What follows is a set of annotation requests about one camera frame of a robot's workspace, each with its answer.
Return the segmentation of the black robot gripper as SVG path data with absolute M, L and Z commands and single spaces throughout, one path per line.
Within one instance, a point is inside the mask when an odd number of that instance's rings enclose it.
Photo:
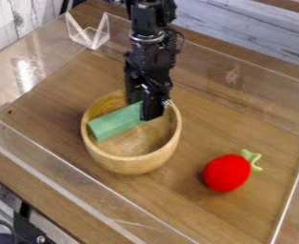
M 170 106 L 170 69 L 176 65 L 176 39 L 130 39 L 123 55 L 123 84 L 127 104 L 142 100 L 141 119 L 150 121 Z

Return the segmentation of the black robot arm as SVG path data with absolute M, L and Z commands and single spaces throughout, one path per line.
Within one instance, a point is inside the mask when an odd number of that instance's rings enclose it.
M 170 105 L 170 69 L 180 53 L 181 33 L 169 24 L 176 19 L 174 0 L 125 0 L 130 20 L 130 50 L 123 54 L 126 101 L 141 103 L 139 119 L 150 121 Z

